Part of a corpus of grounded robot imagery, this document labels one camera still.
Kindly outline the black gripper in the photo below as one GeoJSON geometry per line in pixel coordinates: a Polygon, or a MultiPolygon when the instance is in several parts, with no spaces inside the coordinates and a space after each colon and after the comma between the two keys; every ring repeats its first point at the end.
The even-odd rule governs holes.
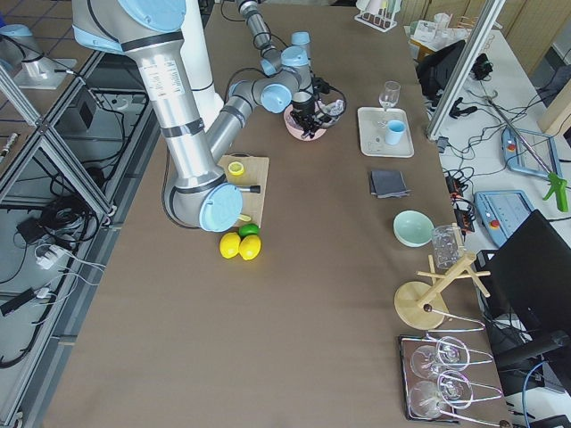
{"type": "Polygon", "coordinates": [[[317,100],[321,99],[322,95],[329,95],[331,92],[331,86],[323,78],[313,76],[311,79],[313,94],[317,100]]]}
{"type": "Polygon", "coordinates": [[[316,134],[319,130],[319,121],[316,113],[314,95],[309,95],[304,101],[292,100],[289,119],[303,134],[316,134]]]}

